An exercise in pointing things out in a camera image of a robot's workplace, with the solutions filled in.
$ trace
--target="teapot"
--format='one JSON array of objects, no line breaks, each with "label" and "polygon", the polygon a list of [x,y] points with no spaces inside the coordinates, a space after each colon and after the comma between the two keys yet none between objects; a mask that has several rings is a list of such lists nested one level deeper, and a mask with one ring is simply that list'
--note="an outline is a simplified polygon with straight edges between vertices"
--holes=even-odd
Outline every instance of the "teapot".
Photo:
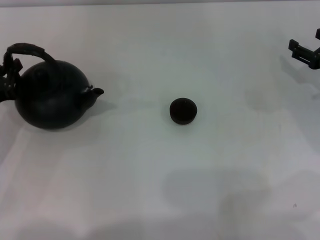
[{"label": "teapot", "polygon": [[[44,61],[20,76],[23,66],[12,54],[32,55]],[[41,129],[61,129],[75,123],[103,93],[101,88],[93,88],[76,66],[53,59],[33,44],[8,47],[0,65],[0,102],[15,100],[22,118]]]}]

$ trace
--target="white background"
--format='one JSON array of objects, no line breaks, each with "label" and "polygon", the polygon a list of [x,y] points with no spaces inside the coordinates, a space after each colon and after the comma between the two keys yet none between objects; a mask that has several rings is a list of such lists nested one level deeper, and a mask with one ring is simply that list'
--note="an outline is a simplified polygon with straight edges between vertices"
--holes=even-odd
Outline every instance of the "white background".
[{"label": "white background", "polygon": [[[319,240],[320,2],[0,9],[105,94],[59,132],[0,104],[1,240]],[[37,63],[20,58],[24,69]],[[192,99],[179,126],[170,103]]]}]

